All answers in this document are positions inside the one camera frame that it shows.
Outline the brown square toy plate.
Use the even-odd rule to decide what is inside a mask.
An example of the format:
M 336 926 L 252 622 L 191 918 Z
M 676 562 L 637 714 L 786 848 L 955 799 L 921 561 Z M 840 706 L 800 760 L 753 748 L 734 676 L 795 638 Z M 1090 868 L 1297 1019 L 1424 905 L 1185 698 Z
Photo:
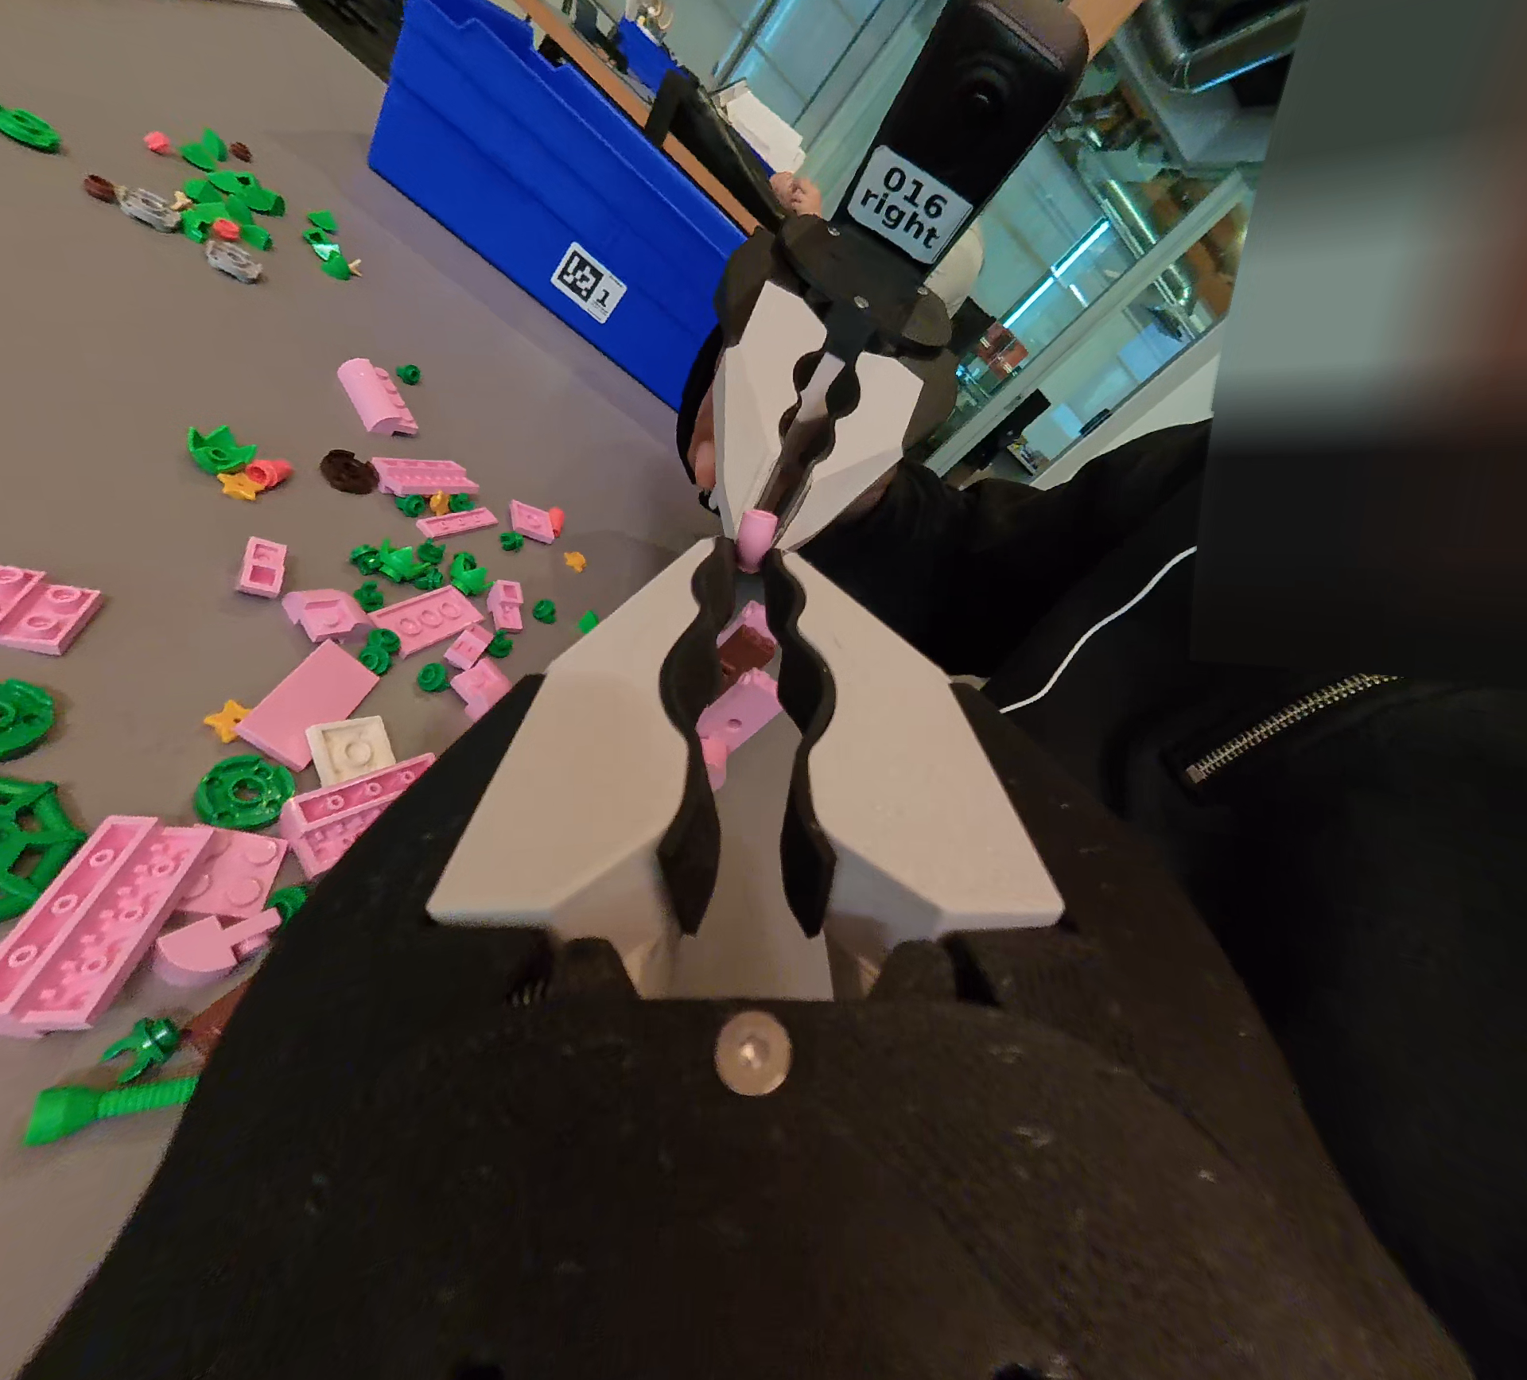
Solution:
M 245 1000 L 252 983 L 254 978 L 227 990 L 210 1006 L 201 1009 L 182 1029 L 182 1051 L 194 1051 L 201 1062 L 209 1062 L 215 1048 L 219 1046 L 222 1038 L 227 1036 L 227 1029 L 232 1027 L 233 1015 L 238 1013 L 241 1001 Z

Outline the white square toy brick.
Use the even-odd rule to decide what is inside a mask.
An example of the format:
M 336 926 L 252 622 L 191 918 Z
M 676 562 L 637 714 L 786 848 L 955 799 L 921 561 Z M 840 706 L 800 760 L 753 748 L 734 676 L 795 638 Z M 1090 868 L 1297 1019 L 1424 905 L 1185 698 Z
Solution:
M 339 787 L 393 769 L 397 756 L 381 718 L 349 718 L 306 730 L 321 787 Z

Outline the large blue plastic bin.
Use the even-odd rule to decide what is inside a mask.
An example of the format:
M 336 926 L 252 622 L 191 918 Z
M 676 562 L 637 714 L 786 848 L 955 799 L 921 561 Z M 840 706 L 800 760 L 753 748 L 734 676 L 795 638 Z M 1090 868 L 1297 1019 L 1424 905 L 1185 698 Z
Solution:
M 679 409 L 747 236 L 532 23 L 407 0 L 369 168 Z

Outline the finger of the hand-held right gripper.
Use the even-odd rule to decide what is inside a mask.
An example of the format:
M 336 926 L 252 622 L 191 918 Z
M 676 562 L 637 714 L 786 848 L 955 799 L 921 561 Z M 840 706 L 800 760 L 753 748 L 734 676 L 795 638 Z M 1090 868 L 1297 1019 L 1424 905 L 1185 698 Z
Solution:
M 840 379 L 857 386 L 857 401 L 826 405 L 828 440 L 809 450 L 804 481 L 780 514 L 777 551 L 816 540 L 902 457 L 923 379 L 902 359 L 878 353 L 863 353 Z
M 814 481 L 833 450 L 825 357 L 826 327 L 814 308 L 766 282 L 741 336 L 724 348 L 714 379 L 714 487 L 724 525 L 769 512 L 780 525 L 831 525 Z

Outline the scattered green toy pieces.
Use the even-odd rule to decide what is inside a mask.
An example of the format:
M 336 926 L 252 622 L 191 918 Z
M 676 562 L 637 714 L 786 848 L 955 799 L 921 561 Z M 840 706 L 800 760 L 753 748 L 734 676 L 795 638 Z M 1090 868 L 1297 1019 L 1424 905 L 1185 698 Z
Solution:
M 486 359 L 407 361 L 372 273 L 346 297 L 323 244 L 166 230 L 179 179 L 140 154 L 131 189 L 92 162 L 2 140 L 2 1103 L 163 1069 L 182 1010 L 242 978 L 310 879 L 292 798 L 318 787 L 307 732 L 355 776 L 419 776 L 460 703 L 407 701 L 433 650 L 398 655 L 375 609 L 466 607 L 389 583 L 358 544 L 405 550 L 387 487 L 336 491 L 376 457 L 464 461 L 449 491 L 505 500 L 518 450 L 494 428 Z

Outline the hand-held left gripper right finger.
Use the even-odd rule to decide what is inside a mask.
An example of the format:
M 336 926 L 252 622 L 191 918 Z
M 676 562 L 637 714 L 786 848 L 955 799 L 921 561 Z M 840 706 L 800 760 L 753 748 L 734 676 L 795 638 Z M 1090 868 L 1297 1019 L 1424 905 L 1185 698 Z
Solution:
M 800 732 L 780 829 L 789 907 L 857 970 L 963 932 L 1065 915 L 951 683 L 797 554 L 761 564 L 777 695 Z

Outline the small blue plastic bin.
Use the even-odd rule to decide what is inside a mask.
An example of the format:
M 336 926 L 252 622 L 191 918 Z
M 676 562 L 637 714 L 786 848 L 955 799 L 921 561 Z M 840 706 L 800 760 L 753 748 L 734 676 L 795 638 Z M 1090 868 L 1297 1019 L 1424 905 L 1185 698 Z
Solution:
M 618 21 L 618 47 L 627 64 L 627 75 L 651 94 L 660 89 L 672 72 L 691 76 L 668 44 L 655 41 L 637 21 Z

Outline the green toy stem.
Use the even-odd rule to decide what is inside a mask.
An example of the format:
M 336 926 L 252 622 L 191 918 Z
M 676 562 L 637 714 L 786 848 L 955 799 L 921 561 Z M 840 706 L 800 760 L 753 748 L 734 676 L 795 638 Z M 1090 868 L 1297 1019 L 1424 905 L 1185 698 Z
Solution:
M 59 1085 L 45 1088 L 31 1107 L 22 1144 L 45 1148 L 72 1138 L 96 1122 L 179 1110 L 194 1101 L 199 1082 L 199 1076 L 179 1076 L 111 1088 L 94 1088 L 88 1085 Z

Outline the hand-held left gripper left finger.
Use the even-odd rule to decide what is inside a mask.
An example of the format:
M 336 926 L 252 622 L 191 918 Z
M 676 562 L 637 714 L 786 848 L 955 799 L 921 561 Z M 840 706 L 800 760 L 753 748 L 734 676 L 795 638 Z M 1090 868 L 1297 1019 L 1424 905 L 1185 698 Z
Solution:
M 717 885 L 698 714 L 734 611 L 732 540 L 704 540 L 559 657 L 429 900 L 449 928 L 603 938 L 646 1000 Z

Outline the scattered pink toy bricks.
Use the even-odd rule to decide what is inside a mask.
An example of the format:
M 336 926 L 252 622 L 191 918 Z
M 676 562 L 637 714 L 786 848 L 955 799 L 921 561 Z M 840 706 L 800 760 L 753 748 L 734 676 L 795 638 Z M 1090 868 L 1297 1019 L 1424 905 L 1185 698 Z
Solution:
M 407 961 L 466 972 L 471 929 L 484 956 L 506 938 L 526 938 L 589 946 L 621 961 L 598 936 L 563 944 L 533 928 L 449 928 L 426 907 L 543 674 L 509 685 L 481 645 L 476 663 L 457 666 L 449 683 L 466 700 L 471 722 L 489 719 L 486 736 L 461 740 L 435 782 L 429 782 L 435 758 L 419 756 L 339 787 L 318 784 L 306 730 L 355 718 L 393 659 L 472 637 L 481 615 L 466 591 L 443 584 L 365 609 L 339 590 L 293 590 L 283 607 L 317 645 L 278 691 L 238 719 L 238 736 L 255 754 L 222 760 L 201 782 L 195 825 L 115 816 L 74 840 L 2 938 L 2 1036 L 94 1027 L 151 950 L 166 979 L 191 987 L 235 970 L 295 911 L 295 889 L 283 889 L 276 904 L 218 907 L 199 922 L 168 926 L 191 910 L 194 892 L 215 885 L 229 859 L 241 879 L 257 877 L 261 868 L 245 864 L 245 853 L 263 844 L 274 848 L 267 859 L 274 870 L 284 855 L 299 859 L 310 895 L 336 877 L 333 895 L 318 895 L 321 918 L 355 922 L 346 936 L 303 935 L 295 954 L 278 960 L 278 970 L 317 974 L 321 993 L 340 970 L 368 966 L 365 946 L 376 947 L 394 978 L 404 978 Z M 720 627 L 717 661 L 730 634 Z M 728 741 L 724 728 L 705 726 L 714 706 L 717 700 L 697 726 L 713 790 L 724 777 Z M 621 970 L 621 989 L 638 994 L 623 964 Z

